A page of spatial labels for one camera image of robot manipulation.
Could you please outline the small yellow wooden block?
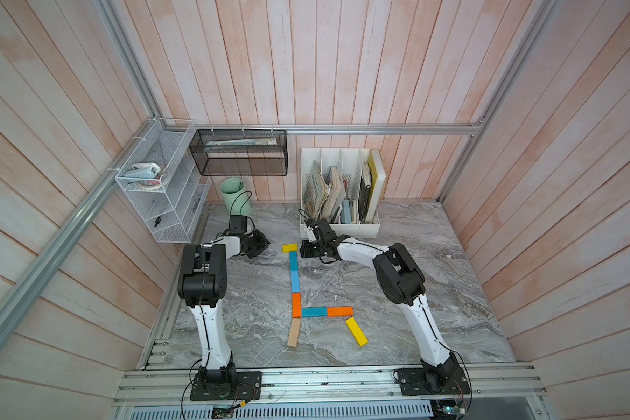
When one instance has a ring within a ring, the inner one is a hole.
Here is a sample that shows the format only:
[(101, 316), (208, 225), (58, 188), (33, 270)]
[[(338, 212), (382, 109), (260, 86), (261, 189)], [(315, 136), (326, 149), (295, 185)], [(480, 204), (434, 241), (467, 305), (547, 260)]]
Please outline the small yellow wooden block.
[(285, 244), (282, 246), (282, 251), (283, 253), (291, 253), (291, 252), (298, 252), (299, 251), (299, 247), (296, 243), (292, 243), (292, 244)]

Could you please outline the teal wooden block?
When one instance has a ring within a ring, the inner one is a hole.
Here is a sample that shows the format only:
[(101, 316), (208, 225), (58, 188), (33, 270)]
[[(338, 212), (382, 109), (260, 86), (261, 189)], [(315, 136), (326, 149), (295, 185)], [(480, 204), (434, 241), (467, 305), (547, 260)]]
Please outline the teal wooden block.
[(298, 266), (298, 252), (297, 251), (291, 251), (289, 253), (289, 257), (290, 257), (290, 270), (293, 272), (297, 272), (299, 269)]
[(302, 307), (301, 318), (321, 318), (327, 317), (326, 307)]

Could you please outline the light blue wooden block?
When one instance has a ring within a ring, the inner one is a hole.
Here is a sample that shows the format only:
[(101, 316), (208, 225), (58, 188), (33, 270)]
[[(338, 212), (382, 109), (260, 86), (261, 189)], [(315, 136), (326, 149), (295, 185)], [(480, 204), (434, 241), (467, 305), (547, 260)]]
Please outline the light blue wooden block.
[(293, 293), (299, 293), (300, 292), (300, 286), (299, 286), (299, 272), (298, 271), (291, 271), (290, 272), (290, 285), (292, 286), (292, 292)]

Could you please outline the orange wooden block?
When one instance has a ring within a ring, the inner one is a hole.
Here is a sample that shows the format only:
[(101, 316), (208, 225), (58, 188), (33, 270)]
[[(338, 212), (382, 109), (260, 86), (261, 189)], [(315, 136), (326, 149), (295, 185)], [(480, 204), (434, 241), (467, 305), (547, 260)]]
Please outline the orange wooden block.
[(327, 317), (352, 317), (354, 315), (352, 306), (337, 306), (327, 308)]
[(300, 319), (302, 317), (302, 307), (301, 307), (301, 293), (293, 292), (292, 293), (292, 317), (294, 319)]

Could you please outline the natural wooden block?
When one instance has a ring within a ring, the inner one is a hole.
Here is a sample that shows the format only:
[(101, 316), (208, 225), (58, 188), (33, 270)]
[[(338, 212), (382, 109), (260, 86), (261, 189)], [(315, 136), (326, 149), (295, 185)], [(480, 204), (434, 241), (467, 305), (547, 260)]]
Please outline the natural wooden block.
[(290, 322), (290, 332), (287, 341), (289, 348), (295, 348), (298, 345), (301, 321), (301, 318), (293, 318), (292, 322)]

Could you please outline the long yellow wooden block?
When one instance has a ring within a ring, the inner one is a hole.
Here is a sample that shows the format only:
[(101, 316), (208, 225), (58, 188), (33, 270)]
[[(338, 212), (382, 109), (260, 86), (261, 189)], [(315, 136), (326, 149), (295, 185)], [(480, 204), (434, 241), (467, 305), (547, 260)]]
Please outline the long yellow wooden block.
[(358, 346), (363, 348), (369, 343), (369, 340), (367, 339), (366, 335), (364, 334), (364, 332), (362, 332), (361, 327), (359, 326), (359, 324), (353, 317), (350, 317), (346, 320), (346, 325), (348, 326), (350, 333), (355, 338), (355, 341), (357, 342)]

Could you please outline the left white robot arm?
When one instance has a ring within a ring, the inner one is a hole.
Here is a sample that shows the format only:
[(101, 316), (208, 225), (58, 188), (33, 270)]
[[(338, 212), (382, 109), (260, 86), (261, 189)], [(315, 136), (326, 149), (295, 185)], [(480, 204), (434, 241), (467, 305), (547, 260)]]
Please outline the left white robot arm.
[(257, 257), (269, 245), (251, 217), (230, 215), (227, 229), (213, 241), (185, 246), (177, 292), (194, 316), (201, 344), (201, 365), (192, 381), (194, 390), (220, 395), (236, 389), (236, 365), (222, 318), (229, 283), (227, 260)]

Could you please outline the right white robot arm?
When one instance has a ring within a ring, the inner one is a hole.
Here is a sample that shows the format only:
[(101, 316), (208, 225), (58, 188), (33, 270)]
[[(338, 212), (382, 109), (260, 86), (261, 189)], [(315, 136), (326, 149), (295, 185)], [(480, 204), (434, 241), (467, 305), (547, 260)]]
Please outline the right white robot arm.
[(374, 270), (384, 296), (399, 306), (416, 338), (424, 382), (436, 391), (444, 388), (460, 364), (439, 332), (426, 297), (425, 275), (407, 248), (401, 243), (382, 246), (337, 234), (322, 218), (308, 220), (306, 230), (308, 238), (302, 241), (301, 257), (326, 257)]

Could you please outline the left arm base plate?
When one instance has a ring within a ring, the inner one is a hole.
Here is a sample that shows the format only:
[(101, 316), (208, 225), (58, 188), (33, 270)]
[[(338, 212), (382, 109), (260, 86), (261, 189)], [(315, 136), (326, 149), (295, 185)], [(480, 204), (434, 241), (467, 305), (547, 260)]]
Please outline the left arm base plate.
[(236, 373), (225, 369), (199, 369), (194, 376), (190, 400), (252, 401), (261, 397), (263, 374), (259, 371)]

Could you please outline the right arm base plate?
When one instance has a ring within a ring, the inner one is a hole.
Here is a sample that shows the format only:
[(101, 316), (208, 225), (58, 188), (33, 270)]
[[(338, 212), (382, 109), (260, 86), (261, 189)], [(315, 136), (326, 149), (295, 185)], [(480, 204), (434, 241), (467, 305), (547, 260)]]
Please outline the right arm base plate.
[(395, 379), (405, 397), (471, 394), (469, 379), (461, 367), (446, 372), (425, 367), (397, 369)]

